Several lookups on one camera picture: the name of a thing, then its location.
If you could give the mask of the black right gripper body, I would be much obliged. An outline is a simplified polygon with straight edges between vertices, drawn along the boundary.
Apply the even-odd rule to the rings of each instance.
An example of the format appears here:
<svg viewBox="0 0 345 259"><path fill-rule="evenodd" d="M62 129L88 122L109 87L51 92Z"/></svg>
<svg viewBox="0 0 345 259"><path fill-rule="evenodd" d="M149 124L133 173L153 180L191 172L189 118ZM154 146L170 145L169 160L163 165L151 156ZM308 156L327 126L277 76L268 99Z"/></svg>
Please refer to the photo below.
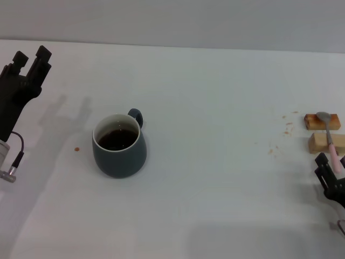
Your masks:
<svg viewBox="0 0 345 259"><path fill-rule="evenodd" d="M332 201L337 202L344 208L344 178L335 180L326 180L322 177L324 186L324 196Z"/></svg>

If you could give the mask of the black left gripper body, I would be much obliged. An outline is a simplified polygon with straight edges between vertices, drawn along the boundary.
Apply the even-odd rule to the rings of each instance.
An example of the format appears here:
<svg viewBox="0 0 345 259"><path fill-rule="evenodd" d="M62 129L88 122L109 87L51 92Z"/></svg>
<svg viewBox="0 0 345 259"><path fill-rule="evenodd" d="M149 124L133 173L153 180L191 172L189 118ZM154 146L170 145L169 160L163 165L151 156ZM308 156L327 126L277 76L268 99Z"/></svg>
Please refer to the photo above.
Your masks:
<svg viewBox="0 0 345 259"><path fill-rule="evenodd" d="M22 110L42 91L40 78L25 76L1 78L1 140L7 142Z"/></svg>

